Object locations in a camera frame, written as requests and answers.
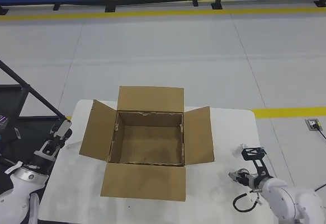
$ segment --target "gray floor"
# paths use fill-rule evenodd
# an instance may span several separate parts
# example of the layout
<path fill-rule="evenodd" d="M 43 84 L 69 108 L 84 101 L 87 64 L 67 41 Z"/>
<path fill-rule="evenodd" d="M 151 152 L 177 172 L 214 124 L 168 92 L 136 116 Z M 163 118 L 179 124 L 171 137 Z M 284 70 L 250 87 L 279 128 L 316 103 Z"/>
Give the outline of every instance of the gray floor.
<path fill-rule="evenodd" d="M 0 22 L 0 58 L 68 116 L 80 99 L 117 100 L 120 85 L 184 87 L 188 106 L 326 106 L 326 14 Z M 22 112 L 49 114 L 33 97 Z M 326 182 L 326 141 L 304 118 L 257 125 L 279 178 Z"/>

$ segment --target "electrical outlet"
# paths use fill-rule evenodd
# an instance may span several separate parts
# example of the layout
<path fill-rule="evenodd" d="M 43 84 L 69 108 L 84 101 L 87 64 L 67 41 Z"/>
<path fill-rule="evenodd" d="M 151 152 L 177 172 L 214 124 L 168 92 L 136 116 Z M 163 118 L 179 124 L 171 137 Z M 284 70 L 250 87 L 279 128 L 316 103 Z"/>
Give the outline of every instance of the electrical outlet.
<path fill-rule="evenodd" d="M 313 127 L 314 124 L 317 124 L 319 126 L 319 130 L 322 130 L 322 126 L 320 125 L 320 122 L 317 118 L 305 119 L 305 121 L 309 130 L 318 131 L 316 128 Z"/>

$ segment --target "cardboard box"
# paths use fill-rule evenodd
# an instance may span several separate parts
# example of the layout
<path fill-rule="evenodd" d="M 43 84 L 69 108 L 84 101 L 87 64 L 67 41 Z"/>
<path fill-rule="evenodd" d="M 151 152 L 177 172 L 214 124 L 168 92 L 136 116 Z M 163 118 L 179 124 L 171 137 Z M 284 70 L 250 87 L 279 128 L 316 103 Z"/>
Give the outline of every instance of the cardboard box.
<path fill-rule="evenodd" d="M 185 201 L 185 165 L 214 161 L 210 108 L 184 113 L 184 89 L 121 86 L 94 100 L 80 155 L 107 161 L 101 196 Z"/>

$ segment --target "table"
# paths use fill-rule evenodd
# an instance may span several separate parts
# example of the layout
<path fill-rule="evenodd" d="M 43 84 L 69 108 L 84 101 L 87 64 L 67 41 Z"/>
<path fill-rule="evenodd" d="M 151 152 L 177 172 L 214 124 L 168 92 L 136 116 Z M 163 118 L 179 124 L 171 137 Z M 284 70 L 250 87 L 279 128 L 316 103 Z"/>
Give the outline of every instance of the table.
<path fill-rule="evenodd" d="M 116 108 L 117 102 L 102 101 Z M 79 155 L 93 100 L 77 103 L 72 136 L 58 154 L 39 208 L 39 219 L 82 224 L 272 224 L 276 219 L 266 201 L 249 213 L 239 213 L 233 199 L 248 188 L 233 182 L 228 172 L 247 168 L 251 161 L 231 153 L 239 144 L 258 147 L 254 114 L 249 110 L 211 108 L 215 162 L 186 166 L 186 201 L 100 197 L 106 162 Z M 195 109 L 185 107 L 186 111 Z M 251 198 L 238 201 L 251 207 Z"/>

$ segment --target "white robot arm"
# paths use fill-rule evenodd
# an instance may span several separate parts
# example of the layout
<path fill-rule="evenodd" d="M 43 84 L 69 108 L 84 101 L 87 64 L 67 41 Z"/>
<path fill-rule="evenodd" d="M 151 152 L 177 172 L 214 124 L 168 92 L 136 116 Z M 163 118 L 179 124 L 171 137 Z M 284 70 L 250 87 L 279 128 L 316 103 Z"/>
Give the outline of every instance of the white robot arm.
<path fill-rule="evenodd" d="M 268 202 L 275 216 L 284 223 L 323 224 L 324 213 L 321 198 L 313 190 L 289 186 L 287 182 L 269 175 L 262 161 L 266 152 L 262 148 L 245 148 L 242 156 L 245 160 L 254 162 L 256 174 L 250 174 L 246 169 L 230 172 L 229 176 L 236 182 L 251 188 L 251 193 L 260 193 Z M 246 196 L 240 195 L 234 202 L 234 208 L 239 212 L 249 212 L 251 209 L 241 211 L 235 203 Z"/>
<path fill-rule="evenodd" d="M 72 134 L 70 126 L 69 120 L 53 126 L 50 138 L 34 152 L 30 164 L 19 161 L 6 170 L 6 174 L 15 172 L 10 176 L 13 188 L 0 195 L 0 224 L 20 224 L 29 209 L 29 224 L 37 224 L 39 196 L 31 193 L 45 187 L 56 154 Z"/>

